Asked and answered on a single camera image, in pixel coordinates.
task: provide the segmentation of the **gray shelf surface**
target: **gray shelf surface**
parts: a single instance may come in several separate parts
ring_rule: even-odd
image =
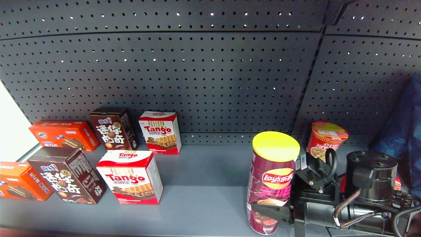
[[[339,148],[338,174],[345,171],[346,154],[362,149]],[[100,146],[86,155],[95,166],[104,153]],[[0,199],[0,224],[89,234],[260,236],[248,226],[245,212],[251,154],[250,146],[186,145],[180,155],[156,155],[164,184],[159,205],[120,205],[110,190],[98,205],[65,203],[56,194],[46,202]],[[284,225],[273,236],[293,233],[293,226]],[[306,235],[328,237],[329,233],[325,227],[307,225]]]

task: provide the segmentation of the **blue fabric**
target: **blue fabric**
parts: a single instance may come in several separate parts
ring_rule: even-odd
[[[421,75],[412,76],[372,149],[408,159],[411,193],[421,198]]]

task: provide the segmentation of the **red and white box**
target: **red and white box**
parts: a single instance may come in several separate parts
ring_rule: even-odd
[[[163,186],[151,151],[107,151],[96,168],[120,204],[159,204]]]
[[[150,151],[156,154],[178,154],[181,138],[177,113],[146,111],[139,118],[143,136]]]

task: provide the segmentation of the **robotic arm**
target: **robotic arm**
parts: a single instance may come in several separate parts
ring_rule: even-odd
[[[337,157],[326,151],[326,163],[306,153],[297,162],[290,201],[284,207],[252,204],[278,221],[294,223],[295,236],[305,236],[305,225],[316,224],[382,236],[405,233],[414,196],[394,190],[397,161],[374,151],[347,155],[345,192],[340,192]]]

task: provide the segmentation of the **cardboard box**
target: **cardboard box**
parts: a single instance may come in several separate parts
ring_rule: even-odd
[[[99,144],[86,121],[38,121],[29,130],[42,146],[93,151]]]
[[[177,114],[146,111],[139,118],[139,125],[150,151],[156,154],[178,154],[181,137]]]
[[[27,162],[0,162],[0,197],[45,201],[53,193]]]
[[[137,143],[124,108],[99,108],[89,114],[107,150],[136,150]]]
[[[64,202],[97,204],[106,190],[80,148],[43,147],[28,162]]]
[[[96,168],[120,204],[159,204],[163,186],[151,151],[108,151]]]

